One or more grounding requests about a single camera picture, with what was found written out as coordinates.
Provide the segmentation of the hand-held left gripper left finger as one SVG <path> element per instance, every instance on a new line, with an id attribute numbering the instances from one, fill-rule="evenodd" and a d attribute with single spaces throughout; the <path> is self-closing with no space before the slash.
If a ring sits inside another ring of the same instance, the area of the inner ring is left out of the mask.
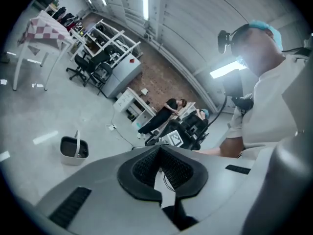
<path id="1" fill-rule="evenodd" d="M 91 193 L 69 225 L 68 232 L 178 233 L 159 203 L 133 198 L 118 182 L 119 167 L 148 149 L 134 149 L 85 165 L 47 192 L 37 203 L 37 210 L 49 217 L 77 187 L 84 187 Z"/>

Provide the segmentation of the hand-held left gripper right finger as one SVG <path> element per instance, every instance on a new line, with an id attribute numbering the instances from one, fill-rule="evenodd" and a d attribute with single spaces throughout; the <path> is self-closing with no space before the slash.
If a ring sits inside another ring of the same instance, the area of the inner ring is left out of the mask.
<path id="1" fill-rule="evenodd" d="M 227 158 L 181 149 L 160 147 L 178 157 L 187 157 L 196 169 L 205 167 L 207 181 L 196 196 L 179 199 L 176 215 L 198 222 L 245 222 L 260 190 L 260 160 Z"/>

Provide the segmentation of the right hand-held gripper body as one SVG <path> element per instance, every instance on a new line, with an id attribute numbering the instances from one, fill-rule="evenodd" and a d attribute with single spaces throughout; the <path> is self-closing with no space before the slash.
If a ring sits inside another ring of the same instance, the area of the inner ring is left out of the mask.
<path id="1" fill-rule="evenodd" d="M 156 145 L 171 145 L 175 147 L 181 147 L 184 144 L 177 130 L 166 134 L 165 136 L 158 138 Z"/>

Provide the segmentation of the white bin with handle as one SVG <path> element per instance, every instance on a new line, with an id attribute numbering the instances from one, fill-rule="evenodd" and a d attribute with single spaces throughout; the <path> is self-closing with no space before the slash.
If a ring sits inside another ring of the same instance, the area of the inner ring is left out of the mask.
<path id="1" fill-rule="evenodd" d="M 81 139 L 81 133 L 77 130 L 74 137 L 61 138 L 60 152 L 62 164 L 80 166 L 89 156 L 89 146 Z"/>

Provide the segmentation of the person's right forearm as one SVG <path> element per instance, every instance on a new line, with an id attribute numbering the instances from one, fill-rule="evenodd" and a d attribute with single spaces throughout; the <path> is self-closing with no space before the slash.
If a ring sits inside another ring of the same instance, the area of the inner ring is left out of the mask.
<path id="1" fill-rule="evenodd" d="M 195 150 L 195 152 L 221 157 L 237 158 L 244 149 L 242 137 L 226 138 L 219 147 L 207 150 Z"/>

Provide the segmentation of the white shelf unit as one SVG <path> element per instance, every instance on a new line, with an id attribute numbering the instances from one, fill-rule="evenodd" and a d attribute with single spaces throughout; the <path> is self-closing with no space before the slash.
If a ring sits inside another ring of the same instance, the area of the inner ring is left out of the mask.
<path id="1" fill-rule="evenodd" d="M 195 110 L 196 110 L 195 102 L 188 102 L 185 107 L 183 107 L 179 110 L 178 117 L 180 119 L 183 119 Z"/>

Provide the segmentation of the white drawer cabinet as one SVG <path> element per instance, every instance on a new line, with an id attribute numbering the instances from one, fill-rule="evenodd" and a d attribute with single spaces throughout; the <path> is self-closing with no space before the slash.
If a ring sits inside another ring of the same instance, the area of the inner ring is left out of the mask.
<path id="1" fill-rule="evenodd" d="M 113 107 L 120 113 L 129 111 L 133 116 L 131 119 L 132 126 L 136 130 L 143 127 L 156 115 L 155 110 L 129 87 L 118 98 Z"/>

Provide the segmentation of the black chest device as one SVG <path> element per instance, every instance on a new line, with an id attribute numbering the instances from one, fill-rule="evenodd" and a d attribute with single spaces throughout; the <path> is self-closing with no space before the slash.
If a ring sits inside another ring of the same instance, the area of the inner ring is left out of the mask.
<path id="1" fill-rule="evenodd" d="M 230 97 L 243 97 L 242 80 L 239 70 L 233 70 L 223 76 L 224 94 Z"/>

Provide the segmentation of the grey cabinet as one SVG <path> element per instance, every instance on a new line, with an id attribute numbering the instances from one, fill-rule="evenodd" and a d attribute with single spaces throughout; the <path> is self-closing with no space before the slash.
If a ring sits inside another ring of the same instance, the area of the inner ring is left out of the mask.
<path id="1" fill-rule="evenodd" d="M 132 54 L 122 59 L 112 70 L 112 75 L 102 87 L 102 92 L 107 98 L 115 98 L 124 91 L 128 84 L 141 73 L 141 62 Z"/>

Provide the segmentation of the person's white shirt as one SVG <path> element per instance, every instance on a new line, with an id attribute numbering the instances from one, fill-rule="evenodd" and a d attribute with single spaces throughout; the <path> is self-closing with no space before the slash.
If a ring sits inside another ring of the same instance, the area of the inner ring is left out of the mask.
<path id="1" fill-rule="evenodd" d="M 236 108 L 229 123 L 228 139 L 242 138 L 243 149 L 228 146 L 221 155 L 255 160 L 259 152 L 273 148 L 297 131 L 295 120 L 282 94 L 308 61 L 300 55 L 287 55 L 277 67 L 259 77 L 253 90 L 253 107 L 244 115 Z"/>

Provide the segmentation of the blue face mask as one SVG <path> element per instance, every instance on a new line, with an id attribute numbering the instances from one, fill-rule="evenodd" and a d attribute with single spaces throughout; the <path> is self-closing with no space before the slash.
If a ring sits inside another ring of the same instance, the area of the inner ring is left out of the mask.
<path id="1" fill-rule="evenodd" d="M 248 68 L 248 65 L 246 64 L 244 58 L 242 56 L 237 56 L 236 57 L 236 61 L 243 67 L 243 68 L 240 68 L 240 70 L 243 70 L 243 69 L 247 69 Z"/>

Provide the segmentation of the blue hair cap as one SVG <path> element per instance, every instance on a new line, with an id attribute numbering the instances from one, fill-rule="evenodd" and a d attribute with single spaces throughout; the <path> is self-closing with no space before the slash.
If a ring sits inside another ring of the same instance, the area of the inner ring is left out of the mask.
<path id="1" fill-rule="evenodd" d="M 273 34 L 273 40 L 275 41 L 275 43 L 277 44 L 278 48 L 283 51 L 283 46 L 282 46 L 282 38 L 281 38 L 281 34 L 278 30 L 276 30 L 273 26 L 269 25 L 266 22 L 263 21 L 259 21 L 259 20 L 252 20 L 249 23 L 249 27 L 253 27 L 253 28 L 258 28 L 260 30 L 269 30 L 272 32 Z"/>

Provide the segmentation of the white table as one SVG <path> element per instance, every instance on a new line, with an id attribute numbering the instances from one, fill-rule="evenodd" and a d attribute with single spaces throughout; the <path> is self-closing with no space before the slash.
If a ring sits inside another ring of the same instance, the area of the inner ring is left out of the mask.
<path id="1" fill-rule="evenodd" d="M 42 10 L 36 17 L 31 18 L 28 21 L 25 32 L 18 40 L 18 45 L 22 48 L 18 55 L 18 61 L 15 68 L 13 90 L 17 89 L 22 61 L 26 58 L 27 50 L 34 48 L 38 51 L 44 52 L 45 55 L 41 65 L 45 63 L 45 60 L 50 54 L 56 56 L 56 60 L 54 61 L 45 81 L 44 90 L 47 90 L 49 79 L 54 68 L 73 43 L 74 40 L 67 29 L 44 10 Z"/>

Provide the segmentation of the pink checked tablecloth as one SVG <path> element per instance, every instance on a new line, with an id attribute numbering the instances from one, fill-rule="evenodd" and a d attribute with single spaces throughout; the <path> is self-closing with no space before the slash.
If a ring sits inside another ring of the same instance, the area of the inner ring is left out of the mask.
<path id="1" fill-rule="evenodd" d="M 42 10 L 36 17 L 29 19 L 17 45 L 25 42 L 29 47 L 55 54 L 67 49 L 74 40 L 64 26 Z"/>

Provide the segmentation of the rack of dark clothes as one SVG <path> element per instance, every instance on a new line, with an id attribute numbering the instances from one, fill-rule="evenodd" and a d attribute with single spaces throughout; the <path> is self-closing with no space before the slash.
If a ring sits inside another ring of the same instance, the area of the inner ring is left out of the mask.
<path id="1" fill-rule="evenodd" d="M 82 20 L 81 17 L 74 16 L 70 12 L 67 12 L 67 9 L 65 7 L 61 7 L 60 9 L 58 9 L 52 17 L 62 26 L 64 26 L 67 31 L 70 31 L 72 28 L 76 27 L 76 25 Z"/>

